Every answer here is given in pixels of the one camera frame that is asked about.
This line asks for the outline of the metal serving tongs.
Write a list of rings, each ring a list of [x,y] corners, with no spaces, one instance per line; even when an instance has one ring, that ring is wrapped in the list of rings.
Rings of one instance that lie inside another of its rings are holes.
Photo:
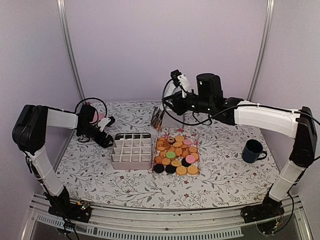
[[[162,128],[173,128],[176,126],[177,122],[173,119],[175,112],[164,103],[164,98],[166,96],[171,96],[175,89],[176,87],[173,84],[173,81],[169,80],[162,90],[160,104],[153,109],[150,124],[158,131]]]

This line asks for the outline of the pink divided cookie tin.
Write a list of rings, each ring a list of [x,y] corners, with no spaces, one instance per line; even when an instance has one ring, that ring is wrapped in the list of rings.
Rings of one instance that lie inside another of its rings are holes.
[[[118,133],[111,150],[111,165],[115,170],[149,170],[152,150],[150,133]]]

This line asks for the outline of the green round cookie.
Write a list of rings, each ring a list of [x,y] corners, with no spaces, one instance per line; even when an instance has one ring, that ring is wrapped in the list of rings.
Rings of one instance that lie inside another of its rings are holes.
[[[166,153],[166,157],[168,158],[168,159],[175,159],[176,158],[176,153],[174,152],[174,151],[168,151],[167,153]]]

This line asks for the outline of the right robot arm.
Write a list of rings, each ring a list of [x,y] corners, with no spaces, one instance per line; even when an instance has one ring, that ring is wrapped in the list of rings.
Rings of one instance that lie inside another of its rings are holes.
[[[261,204],[242,209],[246,217],[269,218],[282,213],[281,201],[290,189],[296,185],[306,169],[317,160],[316,145],[319,123],[308,107],[284,109],[274,106],[252,103],[237,97],[225,98],[221,79],[213,73],[197,75],[198,93],[190,88],[185,74],[175,70],[165,84],[162,95],[162,109],[166,113],[170,108],[181,116],[187,111],[207,114],[207,120],[217,120],[230,126],[251,126],[280,133],[294,139],[289,160],[271,185]]]

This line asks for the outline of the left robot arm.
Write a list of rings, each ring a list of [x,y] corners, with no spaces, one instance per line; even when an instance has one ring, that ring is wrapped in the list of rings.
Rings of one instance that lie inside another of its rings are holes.
[[[79,113],[45,105],[23,107],[12,130],[12,139],[25,155],[28,168],[40,182],[51,209],[63,217],[89,215],[90,208],[83,202],[71,203],[70,195],[58,179],[49,160],[45,143],[48,127],[75,130],[78,136],[92,139],[102,148],[113,144],[104,129],[115,122],[113,116],[99,117],[91,105],[83,105]]]

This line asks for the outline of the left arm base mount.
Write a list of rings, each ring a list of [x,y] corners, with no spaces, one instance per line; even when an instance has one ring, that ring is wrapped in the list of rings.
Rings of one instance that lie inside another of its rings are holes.
[[[83,208],[77,203],[51,202],[48,213],[67,220],[74,220],[82,223],[88,223],[92,214],[92,208],[87,206]]]

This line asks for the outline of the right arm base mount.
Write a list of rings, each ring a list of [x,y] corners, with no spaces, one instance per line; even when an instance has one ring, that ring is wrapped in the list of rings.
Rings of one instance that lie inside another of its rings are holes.
[[[252,223],[269,218],[281,216],[285,213],[282,202],[277,202],[271,198],[263,200],[257,205],[248,205],[240,210],[240,215],[245,223]]]

